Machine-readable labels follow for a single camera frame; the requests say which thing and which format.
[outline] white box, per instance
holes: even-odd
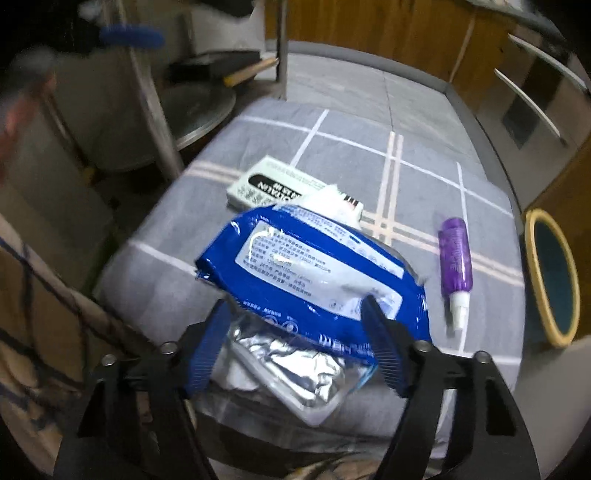
[[[238,210],[249,210],[287,203],[324,187],[326,183],[267,155],[228,187],[226,194],[231,206]],[[342,196],[359,220],[363,203],[344,193]]]

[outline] metal handle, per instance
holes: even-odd
[[[527,51],[532,52],[538,58],[544,60],[546,63],[552,65],[556,70],[558,70],[562,75],[568,78],[572,83],[575,84],[583,93],[589,95],[589,88],[585,84],[584,80],[579,77],[575,72],[573,72],[570,68],[562,65],[558,60],[556,60],[553,56],[547,54],[544,50],[540,50],[538,47],[532,45],[529,42],[526,42],[522,38],[516,37],[514,35],[509,34],[509,39],[523,47]]]
[[[564,140],[563,136],[560,135],[560,130],[558,130],[558,128],[556,127],[556,125],[553,124],[552,120],[550,120],[550,118],[548,117],[548,115],[546,115],[544,113],[544,111],[536,105],[536,103],[527,96],[527,94],[521,90],[515,83],[513,83],[511,81],[511,79],[509,79],[505,74],[503,74],[502,72],[500,72],[498,69],[495,69],[495,75],[498,76],[501,80],[503,80],[503,82],[505,82],[507,84],[507,86],[513,90],[519,97],[521,97],[521,99],[527,103],[527,105],[535,112],[535,114],[537,116],[539,116],[544,123],[546,124],[546,126],[552,130],[552,133],[554,135],[556,135],[556,137],[562,142],[562,143],[566,143],[566,141]]]

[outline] gray plaid bedsheet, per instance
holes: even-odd
[[[102,274],[98,298],[156,343],[177,339],[219,297],[194,279],[194,260],[236,213],[226,188],[265,155],[290,163],[365,204],[363,229],[392,245],[425,281],[434,343],[471,356],[490,352],[513,389],[521,361],[524,279],[509,200],[453,149],[336,111],[259,100],[235,118],[168,189]],[[474,270],[467,329],[448,327],[440,290],[437,230],[451,216],[468,225]],[[444,399],[435,455],[451,427]],[[375,375],[317,429],[264,393],[212,387],[196,406],[218,422],[302,451],[383,452],[404,400]]]

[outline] yellow-rimmed bucket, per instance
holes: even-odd
[[[526,340],[541,340],[545,334],[552,346],[565,348],[579,327],[581,300],[573,253],[556,221],[541,209],[527,212],[522,246],[529,276]]]

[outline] silver foil package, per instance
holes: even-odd
[[[229,345],[243,366],[310,426],[320,425],[375,370],[315,350],[251,313],[232,323]]]

